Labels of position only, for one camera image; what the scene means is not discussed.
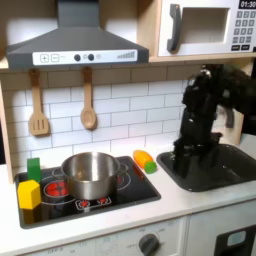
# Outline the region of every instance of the tile backsplash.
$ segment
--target tile backsplash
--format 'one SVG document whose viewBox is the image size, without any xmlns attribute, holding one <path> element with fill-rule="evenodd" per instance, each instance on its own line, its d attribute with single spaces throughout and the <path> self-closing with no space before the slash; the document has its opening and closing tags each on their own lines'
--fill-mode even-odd
<svg viewBox="0 0 256 256">
<path fill-rule="evenodd" d="M 28 74 L 1 73 L 13 167 L 24 169 L 30 157 L 40 157 L 41 165 L 50 167 L 85 151 L 158 147 L 177 138 L 186 79 L 200 65 L 124 67 L 93 69 L 94 131 L 85 130 L 80 121 L 81 71 L 41 71 L 43 112 L 51 127 L 42 137 L 28 130 L 33 112 Z"/>
</svg>

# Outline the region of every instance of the wooden spatula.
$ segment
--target wooden spatula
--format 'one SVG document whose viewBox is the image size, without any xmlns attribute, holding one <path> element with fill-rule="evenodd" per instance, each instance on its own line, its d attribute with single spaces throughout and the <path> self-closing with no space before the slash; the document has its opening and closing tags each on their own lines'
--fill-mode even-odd
<svg viewBox="0 0 256 256">
<path fill-rule="evenodd" d="M 88 130 L 93 130 L 97 126 L 97 117 L 92 107 L 92 70 L 83 69 L 84 75 L 84 109 L 81 113 L 81 122 Z"/>
<path fill-rule="evenodd" d="M 34 113 L 29 120 L 29 130 L 32 135 L 48 134 L 48 119 L 43 114 L 41 107 L 41 94 L 39 85 L 40 72 L 38 70 L 32 69 L 29 71 L 29 76 L 32 85 L 32 97 L 34 107 Z"/>
</svg>

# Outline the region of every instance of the wooden shelf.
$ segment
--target wooden shelf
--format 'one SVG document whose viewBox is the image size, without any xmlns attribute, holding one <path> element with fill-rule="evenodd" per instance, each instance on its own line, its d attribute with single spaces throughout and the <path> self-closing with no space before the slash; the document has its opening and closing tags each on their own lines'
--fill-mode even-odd
<svg viewBox="0 0 256 256">
<path fill-rule="evenodd" d="M 255 58 L 256 53 L 230 53 L 230 54 L 209 54 L 209 55 L 190 55 L 177 57 L 150 57 L 150 63 L 156 62 L 179 62 L 179 61 L 204 61 L 204 60 L 228 60 L 241 58 Z"/>
</svg>

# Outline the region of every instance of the microwave display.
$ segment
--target microwave display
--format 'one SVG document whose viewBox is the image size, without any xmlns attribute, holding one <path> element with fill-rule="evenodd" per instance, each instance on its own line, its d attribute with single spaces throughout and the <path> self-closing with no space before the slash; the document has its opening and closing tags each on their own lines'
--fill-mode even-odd
<svg viewBox="0 0 256 256">
<path fill-rule="evenodd" d="M 239 9 L 256 9 L 256 1 L 240 0 Z"/>
</svg>

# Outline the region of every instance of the range hood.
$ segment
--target range hood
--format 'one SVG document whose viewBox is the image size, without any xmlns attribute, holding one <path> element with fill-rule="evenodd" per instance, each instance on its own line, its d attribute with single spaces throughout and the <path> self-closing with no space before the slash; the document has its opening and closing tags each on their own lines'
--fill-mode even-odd
<svg viewBox="0 0 256 256">
<path fill-rule="evenodd" d="M 99 27 L 99 0 L 58 0 L 58 28 L 7 48 L 10 69 L 147 63 L 148 49 Z"/>
</svg>

